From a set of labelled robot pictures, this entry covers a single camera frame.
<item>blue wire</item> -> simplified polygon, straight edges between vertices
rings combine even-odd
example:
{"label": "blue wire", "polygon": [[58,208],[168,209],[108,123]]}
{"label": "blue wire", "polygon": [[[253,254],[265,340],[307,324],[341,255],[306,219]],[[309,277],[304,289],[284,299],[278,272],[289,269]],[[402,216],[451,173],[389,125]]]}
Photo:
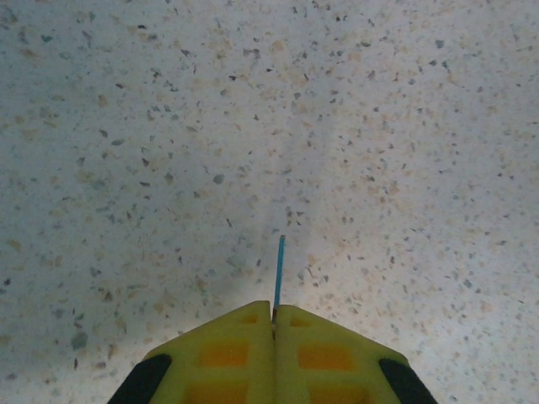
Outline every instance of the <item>blue wire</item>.
{"label": "blue wire", "polygon": [[285,235],[279,238],[279,255],[277,256],[277,276],[275,278],[275,298],[273,300],[273,317],[277,314],[280,304],[280,284],[283,278],[283,256],[285,255]]}

